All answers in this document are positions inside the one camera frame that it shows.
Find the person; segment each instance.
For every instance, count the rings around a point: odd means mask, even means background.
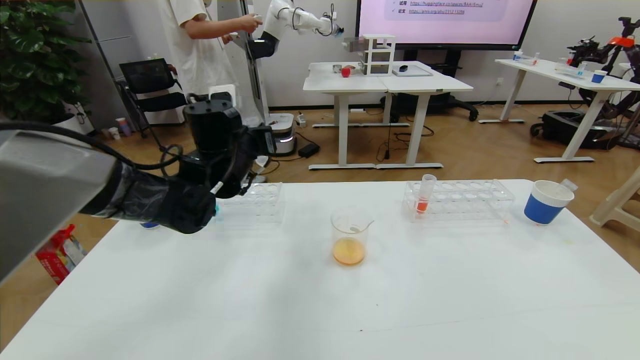
[[[212,21],[207,13],[211,0],[160,0],[164,32],[186,94],[208,94],[209,87],[238,82],[224,45],[231,33],[253,33],[262,21],[254,14]]]

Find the glass beaker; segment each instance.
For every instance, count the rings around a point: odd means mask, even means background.
[[[334,211],[331,215],[333,258],[343,265],[361,263],[372,223],[372,217],[360,208]]]

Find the paper cup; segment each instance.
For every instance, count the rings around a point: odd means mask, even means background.
[[[571,190],[558,183],[536,181],[524,208],[524,215],[538,224],[550,224],[574,197]]]
[[[607,75],[606,71],[603,70],[596,70],[593,72],[593,78],[591,78],[591,82],[592,83],[596,83],[596,84],[600,84],[602,83],[602,80],[604,80],[604,77]]]

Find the monitor screen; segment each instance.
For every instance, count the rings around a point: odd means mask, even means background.
[[[536,0],[359,0],[356,35],[399,47],[519,49]]]

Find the white table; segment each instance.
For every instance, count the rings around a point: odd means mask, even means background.
[[[536,158],[534,159],[537,163],[557,163],[557,162],[569,162],[569,161],[595,161],[590,156],[575,156],[575,153],[582,145],[584,138],[587,136],[589,129],[593,125],[594,121],[600,114],[600,110],[602,106],[605,104],[609,96],[614,92],[620,91],[634,91],[640,90],[639,84],[634,84],[629,81],[625,81],[618,78],[613,78],[611,76],[606,76],[605,79],[600,84],[592,83],[591,78],[574,78],[567,75],[562,75],[556,72],[556,63],[548,60],[540,60],[536,66],[525,65],[520,62],[515,62],[513,60],[495,60],[497,63],[501,63],[503,65],[507,65],[510,67],[514,67],[518,69],[518,75],[516,77],[515,85],[511,91],[511,95],[509,95],[509,99],[507,100],[506,105],[504,106],[504,110],[502,111],[502,115],[499,119],[491,119],[491,120],[479,120],[478,122],[481,124],[487,123],[496,123],[496,122],[524,122],[522,119],[511,119],[509,115],[511,114],[511,109],[518,97],[518,92],[520,91],[520,87],[522,86],[522,82],[524,81],[524,77],[527,72],[532,72],[534,74],[542,75],[546,78],[550,78],[556,81],[563,81],[565,83],[571,84],[578,88],[583,88],[586,90],[592,90],[596,92],[596,96],[593,99],[593,103],[589,107],[589,110],[582,119],[580,126],[575,132],[569,146],[567,146],[564,154],[560,158]]]
[[[440,163],[416,163],[422,125],[426,116],[429,96],[453,91],[471,91],[473,88],[461,81],[431,70],[427,65],[419,61],[394,61],[394,65],[413,65],[433,73],[433,76],[424,77],[397,77],[397,76],[365,76],[356,73],[348,78],[341,74],[333,73],[333,65],[336,63],[311,63],[309,65],[309,77],[305,80],[304,91],[321,92],[334,96],[334,123],[316,124],[314,127],[339,126],[339,150],[338,163],[331,165],[311,165],[309,170],[327,168],[441,168]],[[357,62],[339,63],[342,66],[352,65],[358,67]],[[350,124],[349,96],[366,92],[386,92],[385,112],[382,123]],[[349,164],[347,163],[347,130],[348,127],[359,126],[409,126],[407,123],[393,124],[389,122],[391,112],[392,93],[407,92],[419,96],[415,115],[415,122],[409,146],[409,152],[405,164]]]
[[[414,65],[424,70],[429,70],[433,76],[428,77],[398,77],[387,76],[380,78],[387,87],[388,93],[398,94],[400,92],[417,95],[418,105],[413,118],[413,131],[409,141],[409,150],[404,164],[379,164],[376,168],[442,168],[440,163],[416,163],[420,139],[422,138],[422,127],[424,118],[427,116],[427,107],[432,95],[447,92],[471,91],[474,88],[460,80],[443,75],[435,70],[431,70],[427,65],[419,61],[394,61],[394,65]]]
[[[402,182],[284,184],[268,230],[120,222],[0,360],[637,360],[640,275],[567,210],[528,221],[532,183],[504,184],[497,227],[408,223]],[[330,254],[346,204],[376,219],[355,267]]]
[[[348,78],[343,78],[342,75],[333,73],[333,64],[335,63],[310,64],[309,77],[305,80],[303,90],[330,94],[334,98],[334,124],[321,124],[320,126],[339,126],[338,163],[336,165],[311,165],[309,166],[309,170],[327,168],[376,168],[376,165],[373,163],[347,164],[349,96],[367,92],[386,92],[387,88],[378,78],[364,76],[362,74],[353,74]],[[343,66],[353,64],[357,65],[357,63],[342,63]],[[388,123],[386,112],[384,122]]]

